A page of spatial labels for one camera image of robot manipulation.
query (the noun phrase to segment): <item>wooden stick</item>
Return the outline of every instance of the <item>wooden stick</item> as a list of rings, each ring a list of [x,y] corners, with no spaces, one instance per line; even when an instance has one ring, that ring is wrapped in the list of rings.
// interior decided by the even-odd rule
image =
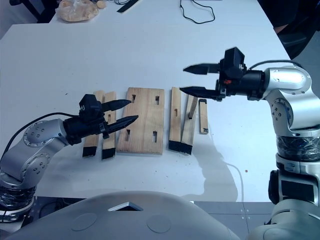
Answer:
[[[104,94],[105,94],[104,91],[102,90],[95,91],[93,94],[95,95],[95,98],[98,101],[100,102],[103,101]],[[99,141],[99,135],[90,135],[84,139],[83,152],[82,152],[83,158],[92,157],[96,155],[98,141]]]
[[[207,99],[199,99],[200,134],[208,134]]]
[[[104,95],[104,103],[116,100],[116,92],[108,92]],[[108,124],[116,122],[116,111],[106,111],[104,113],[104,119]],[[102,159],[112,158],[116,154],[116,133],[110,133],[109,138],[104,139],[102,143]]]
[[[184,126],[183,126],[182,138],[181,138],[181,149],[180,149],[180,152],[187,153],[187,154],[191,154],[192,146],[194,144],[196,117],[193,117],[192,119],[189,118],[189,113],[190,113],[193,101],[194,101],[194,97],[191,95],[188,95],[188,102],[186,105]]]
[[[190,108],[190,112],[189,112],[189,119],[193,118],[193,116],[195,114],[197,103],[198,103],[198,98],[193,96],[192,104],[191,104],[191,108]]]
[[[171,90],[171,112],[169,149],[180,151],[181,145],[181,91],[178,87]]]

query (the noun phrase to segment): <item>small wooden block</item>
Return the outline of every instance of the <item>small wooden block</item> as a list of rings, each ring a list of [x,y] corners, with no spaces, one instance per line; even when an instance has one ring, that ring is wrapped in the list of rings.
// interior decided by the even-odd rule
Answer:
[[[104,95],[104,103],[116,100],[116,92],[108,92]],[[104,120],[108,124],[116,122],[116,111],[106,111],[104,113]],[[104,139],[102,143],[102,159],[112,158],[116,154],[116,133],[110,133],[109,138]]]
[[[123,116],[139,115],[131,125],[120,131],[118,152],[162,154],[164,135],[165,91],[151,88],[128,88],[131,103]]]
[[[188,102],[186,105],[184,126],[183,126],[182,138],[181,138],[180,152],[187,153],[187,154],[191,154],[192,146],[194,144],[196,116],[193,116],[192,119],[189,119],[189,113],[191,110],[193,100],[194,100],[194,97],[191,95],[188,95]]]
[[[190,108],[190,112],[189,112],[189,119],[193,118],[193,116],[195,114],[197,103],[198,103],[198,98],[194,96],[192,99],[192,104],[191,104],[191,108]]]
[[[102,91],[102,90],[95,91],[93,94],[95,95],[95,98],[98,101],[100,101],[100,102],[103,101],[104,94],[105,94],[104,91]],[[90,135],[84,139],[83,152],[82,152],[83,158],[96,155],[98,141],[99,141],[99,135]]]
[[[178,87],[171,90],[171,112],[169,149],[180,151],[181,144],[181,91]]]
[[[96,2],[96,6],[99,8],[99,9],[104,9],[106,7],[106,2],[105,1],[102,1],[102,0],[99,0]]]
[[[200,134],[208,134],[207,99],[199,100]]]

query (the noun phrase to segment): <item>table surface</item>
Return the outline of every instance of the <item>table surface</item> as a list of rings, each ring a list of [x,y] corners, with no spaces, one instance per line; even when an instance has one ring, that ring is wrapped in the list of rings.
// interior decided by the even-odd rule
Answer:
[[[215,15],[214,25],[234,25],[234,26],[256,26],[268,27],[272,25],[267,16],[262,11],[257,0],[197,0],[205,6],[211,6]],[[179,8],[180,0],[139,0],[134,6],[124,13],[117,10],[122,6],[107,2],[107,7],[100,9],[100,13],[90,22],[85,24],[107,24],[124,23],[127,24],[170,24],[170,25],[194,25],[193,22],[186,20],[182,16]],[[211,20],[212,13],[208,8],[200,7],[191,0],[182,0],[182,6],[186,16],[197,22]],[[53,17],[51,23],[66,24],[57,15]]]
[[[143,11],[150,2],[162,2],[157,10],[166,13],[168,9],[172,16],[163,18],[159,12]],[[148,190],[194,201],[269,200],[269,173],[276,169],[277,148],[268,103],[248,101],[244,96],[222,102],[209,100],[209,134],[199,134],[197,113],[192,155],[184,155],[168,150],[170,90],[185,86],[212,89],[217,74],[199,76],[182,69],[196,63],[215,63],[223,58],[225,49],[234,46],[246,55],[248,66],[288,59],[288,55],[270,23],[263,23],[266,16],[255,0],[241,2],[259,11],[255,14],[261,25],[218,10],[215,22],[191,24],[182,18],[179,5],[172,6],[172,2],[141,0],[124,15],[113,13],[111,10],[117,8],[108,3],[106,16],[98,16],[96,24],[14,25],[3,37],[1,152],[25,123],[50,112],[76,114],[86,93],[116,91],[120,99],[126,97],[128,87],[165,90],[162,155],[117,153],[115,158],[101,160],[100,144],[91,158],[82,158],[82,143],[67,146],[52,158],[37,186],[38,196],[86,198],[114,191]],[[243,6],[232,2],[210,4],[216,5],[215,9],[223,9],[226,4],[230,12]],[[139,20],[138,13],[152,20]],[[185,96],[182,100],[184,112]],[[118,110],[117,118],[122,113]]]

